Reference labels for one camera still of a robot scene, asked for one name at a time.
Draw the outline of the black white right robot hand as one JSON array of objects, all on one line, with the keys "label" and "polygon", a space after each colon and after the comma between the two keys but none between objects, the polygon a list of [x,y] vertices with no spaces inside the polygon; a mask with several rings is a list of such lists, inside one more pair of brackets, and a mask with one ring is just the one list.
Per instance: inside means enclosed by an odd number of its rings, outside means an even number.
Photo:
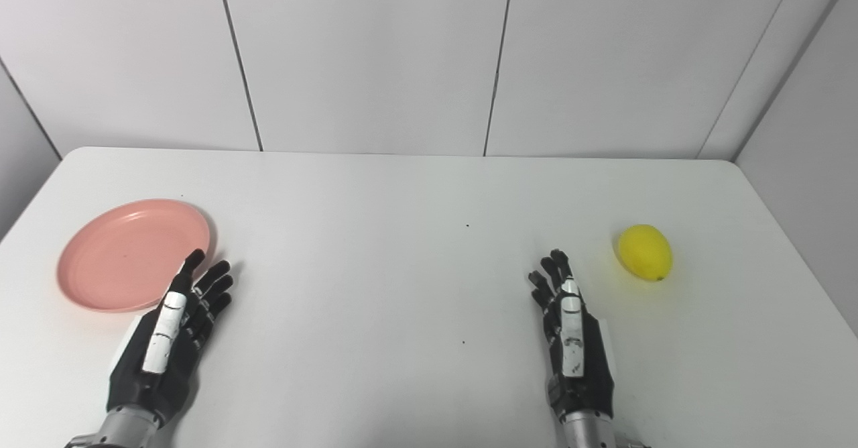
[{"label": "black white right robot hand", "polygon": [[552,377],[548,399],[558,420],[576,412],[613,417],[614,380],[599,321],[589,312],[569,258],[553,249],[528,274],[532,298],[542,313]]}]

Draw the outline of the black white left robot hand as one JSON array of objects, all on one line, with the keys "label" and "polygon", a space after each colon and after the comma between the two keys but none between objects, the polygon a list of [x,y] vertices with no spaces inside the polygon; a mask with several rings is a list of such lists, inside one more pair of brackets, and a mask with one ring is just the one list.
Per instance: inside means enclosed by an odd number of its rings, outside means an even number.
[{"label": "black white left robot hand", "polygon": [[141,408],[162,427],[184,408],[215,323],[232,302],[232,265],[220,260],[196,277],[204,259],[201,249],[191,252],[139,320],[111,372],[108,411]]}]

